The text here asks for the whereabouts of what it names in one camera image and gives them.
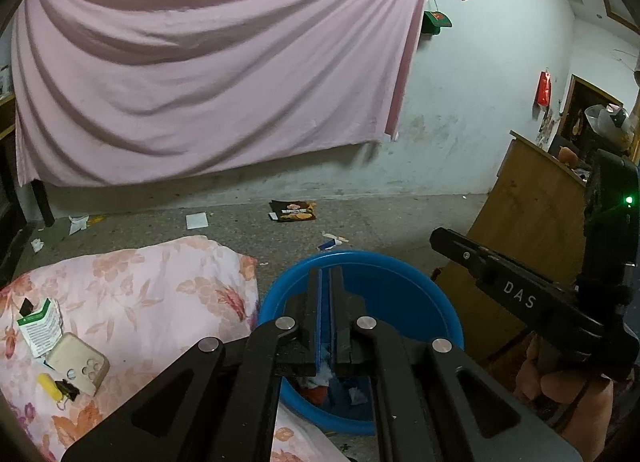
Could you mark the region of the right hand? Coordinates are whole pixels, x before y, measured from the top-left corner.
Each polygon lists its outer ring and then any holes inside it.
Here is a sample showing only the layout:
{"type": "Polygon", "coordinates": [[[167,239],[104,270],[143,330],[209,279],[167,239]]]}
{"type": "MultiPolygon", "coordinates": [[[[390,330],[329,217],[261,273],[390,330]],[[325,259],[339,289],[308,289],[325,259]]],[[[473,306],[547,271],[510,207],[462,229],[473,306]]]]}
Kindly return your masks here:
{"type": "Polygon", "coordinates": [[[582,460],[596,460],[604,449],[611,421],[613,382],[608,378],[587,382],[563,372],[541,375],[537,368],[538,352],[539,339],[534,335],[526,350],[526,360],[515,378],[514,396],[526,404],[539,396],[558,404],[571,404],[581,390],[586,390],[561,436],[577,449],[582,460]]]}

